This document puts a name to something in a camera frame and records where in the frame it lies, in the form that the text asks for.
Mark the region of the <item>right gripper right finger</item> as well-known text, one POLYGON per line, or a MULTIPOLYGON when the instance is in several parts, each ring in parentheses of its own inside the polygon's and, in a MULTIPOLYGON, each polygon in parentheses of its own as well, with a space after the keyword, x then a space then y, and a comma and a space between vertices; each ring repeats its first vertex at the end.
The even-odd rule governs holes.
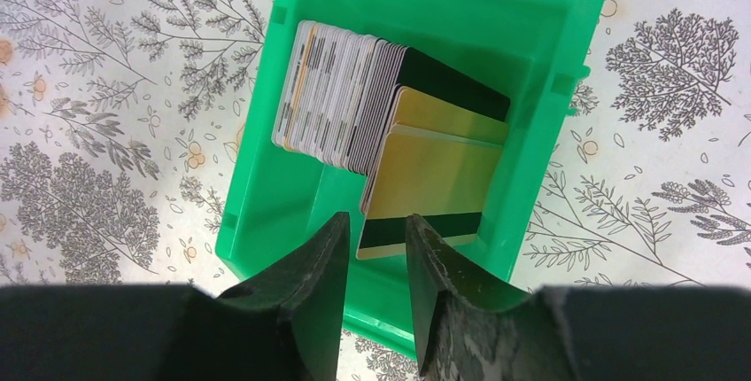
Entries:
POLYGON ((451 247, 419 214, 406 219, 414 345, 425 380, 498 380, 500 314, 529 294, 451 247))

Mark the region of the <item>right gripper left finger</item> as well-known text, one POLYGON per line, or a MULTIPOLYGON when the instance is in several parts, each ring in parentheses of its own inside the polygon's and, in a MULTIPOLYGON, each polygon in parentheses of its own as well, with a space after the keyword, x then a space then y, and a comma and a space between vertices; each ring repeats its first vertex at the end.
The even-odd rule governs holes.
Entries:
POLYGON ((233 309, 234 356, 247 380, 333 380, 350 257, 350 215, 333 214, 304 244, 219 295, 233 309))

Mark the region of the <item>gold credit card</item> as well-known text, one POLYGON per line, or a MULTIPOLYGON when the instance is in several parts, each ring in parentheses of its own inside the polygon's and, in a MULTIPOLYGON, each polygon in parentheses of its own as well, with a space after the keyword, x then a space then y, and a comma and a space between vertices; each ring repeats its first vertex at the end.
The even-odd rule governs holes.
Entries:
POLYGON ((472 242, 502 149, 500 144, 394 125, 364 190, 357 258, 405 253, 406 218, 412 214, 435 223, 452 245, 472 242))

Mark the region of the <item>green plastic bin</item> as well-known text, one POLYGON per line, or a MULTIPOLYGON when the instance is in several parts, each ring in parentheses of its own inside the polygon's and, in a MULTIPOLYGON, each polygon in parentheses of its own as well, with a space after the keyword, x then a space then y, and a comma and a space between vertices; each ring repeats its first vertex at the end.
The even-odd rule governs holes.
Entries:
POLYGON ((461 251, 511 277, 604 0, 274 0, 216 254, 240 278, 354 212, 362 176, 272 144, 298 23, 311 19, 423 51, 505 94, 510 133, 479 239, 461 251))

